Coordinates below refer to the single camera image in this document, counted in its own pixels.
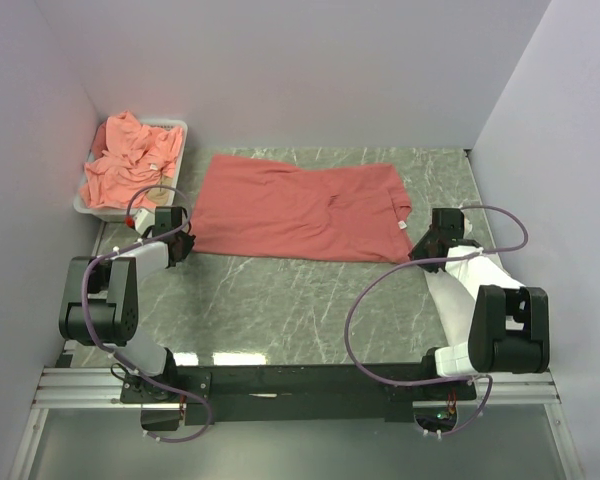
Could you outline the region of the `red t-shirt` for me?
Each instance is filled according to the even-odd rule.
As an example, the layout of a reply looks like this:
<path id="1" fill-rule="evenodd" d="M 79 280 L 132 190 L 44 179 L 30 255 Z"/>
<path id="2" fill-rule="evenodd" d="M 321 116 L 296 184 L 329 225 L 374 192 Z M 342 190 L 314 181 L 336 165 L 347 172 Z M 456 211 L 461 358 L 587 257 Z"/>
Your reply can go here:
<path id="1" fill-rule="evenodd" d="M 319 170 L 216 154 L 192 217 L 197 253 L 399 264 L 413 243 L 388 163 Z"/>

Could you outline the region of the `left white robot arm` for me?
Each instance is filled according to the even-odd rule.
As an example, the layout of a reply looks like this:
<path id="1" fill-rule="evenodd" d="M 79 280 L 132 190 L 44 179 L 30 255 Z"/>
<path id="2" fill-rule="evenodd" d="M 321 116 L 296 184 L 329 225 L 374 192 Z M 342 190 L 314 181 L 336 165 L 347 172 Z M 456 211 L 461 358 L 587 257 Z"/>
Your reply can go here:
<path id="1" fill-rule="evenodd" d="M 180 378 L 173 354 L 139 327 L 139 284 L 147 276 L 172 268 L 192 251 L 188 211 L 181 206 L 159 207 L 140 224 L 138 240 L 97 256 L 78 256 L 68 267 L 59 313 L 59 331 L 66 340 L 95 346 L 113 356 L 128 375 L 141 378 L 156 401 L 173 399 Z"/>

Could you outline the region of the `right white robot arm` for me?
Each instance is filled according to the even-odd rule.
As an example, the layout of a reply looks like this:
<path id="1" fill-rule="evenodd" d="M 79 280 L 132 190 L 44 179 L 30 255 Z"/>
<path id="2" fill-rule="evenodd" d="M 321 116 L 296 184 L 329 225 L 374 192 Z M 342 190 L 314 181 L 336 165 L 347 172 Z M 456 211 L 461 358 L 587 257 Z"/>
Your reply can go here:
<path id="1" fill-rule="evenodd" d="M 410 253 L 424 271 L 447 345 L 421 371 L 424 395 L 440 399 L 454 377 L 492 372 L 539 374 L 550 360 L 549 300 L 511 277 L 496 253 L 467 237 L 465 207 L 434 208 Z"/>

